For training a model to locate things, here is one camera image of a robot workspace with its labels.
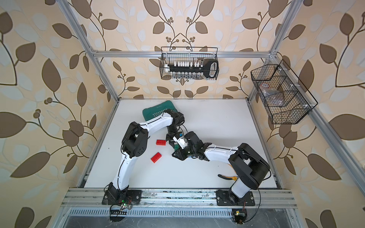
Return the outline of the red lego brick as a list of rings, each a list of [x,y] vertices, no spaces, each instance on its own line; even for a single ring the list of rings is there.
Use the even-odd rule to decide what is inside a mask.
[[[159,159],[161,159],[162,155],[160,153],[156,153],[152,158],[151,161],[156,163]]]
[[[166,146],[166,140],[157,140],[157,141],[156,141],[156,145],[159,145],[159,146]]]

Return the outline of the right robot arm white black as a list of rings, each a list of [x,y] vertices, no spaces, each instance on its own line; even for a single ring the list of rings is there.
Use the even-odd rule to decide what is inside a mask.
[[[194,132],[186,135],[177,133],[169,144],[174,147],[174,158],[181,161],[194,157],[204,161],[216,161],[229,164],[237,174],[237,180],[229,189],[232,200],[242,199],[249,191],[257,190],[271,169],[269,164],[247,143],[238,147],[223,147],[213,143],[204,143]]]

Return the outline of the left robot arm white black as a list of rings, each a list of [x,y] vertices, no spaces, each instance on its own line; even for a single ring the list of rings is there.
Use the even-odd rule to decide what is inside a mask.
[[[129,180],[136,164],[136,160],[147,148],[148,138],[155,132],[167,128],[166,140],[172,147],[178,145],[178,150],[188,147],[188,142],[178,127],[184,123],[184,115],[172,109],[167,109],[161,115],[143,123],[132,122],[121,144],[123,158],[115,178],[105,190],[104,205],[124,205],[132,201],[127,190]]]

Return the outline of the green plastic tool case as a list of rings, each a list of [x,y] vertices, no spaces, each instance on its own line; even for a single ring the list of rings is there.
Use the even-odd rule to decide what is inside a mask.
[[[167,110],[167,109],[177,111],[171,101],[165,101],[165,102],[157,104],[153,107],[144,109],[142,111],[142,114],[143,114],[144,120],[149,121],[149,120],[161,115],[164,112],[164,110]]]

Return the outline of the socket bit set holder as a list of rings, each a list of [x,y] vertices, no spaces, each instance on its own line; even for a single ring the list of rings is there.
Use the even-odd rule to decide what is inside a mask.
[[[161,78],[216,80],[219,74],[219,63],[216,59],[177,61],[160,63]]]

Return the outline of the plastic bag in basket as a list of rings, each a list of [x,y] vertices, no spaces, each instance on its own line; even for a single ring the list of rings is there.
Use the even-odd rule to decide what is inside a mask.
[[[262,83],[259,87],[269,106],[284,106],[285,96],[283,91],[270,88],[267,83]]]

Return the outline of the yellow handled pliers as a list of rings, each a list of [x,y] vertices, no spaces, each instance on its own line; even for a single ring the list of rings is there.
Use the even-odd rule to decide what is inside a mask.
[[[225,175],[222,175],[222,174],[219,174],[218,177],[222,178],[224,180],[232,180],[232,181],[236,181],[238,179],[237,176],[225,176]]]

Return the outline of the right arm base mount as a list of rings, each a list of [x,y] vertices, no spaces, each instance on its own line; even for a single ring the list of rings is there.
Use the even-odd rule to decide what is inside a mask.
[[[255,206],[252,192],[247,192],[242,198],[231,190],[217,190],[215,193],[218,206]]]

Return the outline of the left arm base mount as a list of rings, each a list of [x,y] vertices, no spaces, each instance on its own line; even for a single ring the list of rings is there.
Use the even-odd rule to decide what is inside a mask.
[[[141,199],[141,190],[129,190],[128,187],[124,190],[119,190],[113,186],[113,183],[110,183],[104,188],[102,205],[138,205]]]

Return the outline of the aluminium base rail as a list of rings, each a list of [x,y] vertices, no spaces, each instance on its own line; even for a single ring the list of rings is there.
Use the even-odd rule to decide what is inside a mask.
[[[251,190],[255,206],[218,206],[217,189],[129,189],[141,190],[140,204],[135,208],[260,208],[297,209],[294,196],[289,190]],[[66,193],[62,207],[106,207],[102,205],[104,189],[71,188]]]

